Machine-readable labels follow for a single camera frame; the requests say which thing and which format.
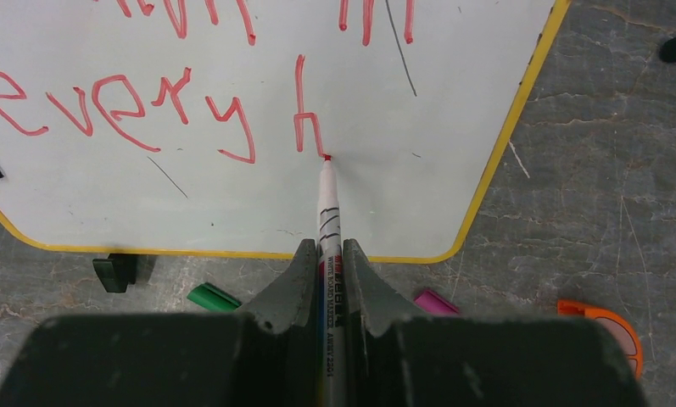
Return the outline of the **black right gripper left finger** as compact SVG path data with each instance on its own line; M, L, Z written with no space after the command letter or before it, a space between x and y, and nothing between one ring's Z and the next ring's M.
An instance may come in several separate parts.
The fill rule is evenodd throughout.
M233 312L62 315L25 340L0 406L317 405L316 244Z

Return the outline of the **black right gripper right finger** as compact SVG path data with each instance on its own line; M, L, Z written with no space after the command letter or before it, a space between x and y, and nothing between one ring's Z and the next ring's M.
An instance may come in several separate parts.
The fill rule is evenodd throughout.
M645 406L614 336L585 318L429 315L344 242L353 406Z

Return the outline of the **red capped marker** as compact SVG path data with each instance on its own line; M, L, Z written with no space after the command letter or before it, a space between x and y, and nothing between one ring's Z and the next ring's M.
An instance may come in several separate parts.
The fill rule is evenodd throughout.
M322 406L345 406L347 387L342 238L337 178L330 155L324 158L320 173L317 214L321 336L319 400Z

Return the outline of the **yellow framed whiteboard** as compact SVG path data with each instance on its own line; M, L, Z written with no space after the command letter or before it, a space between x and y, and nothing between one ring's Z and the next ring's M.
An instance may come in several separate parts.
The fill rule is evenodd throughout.
M289 258L330 156L375 261L462 245L566 1L0 1L0 223Z

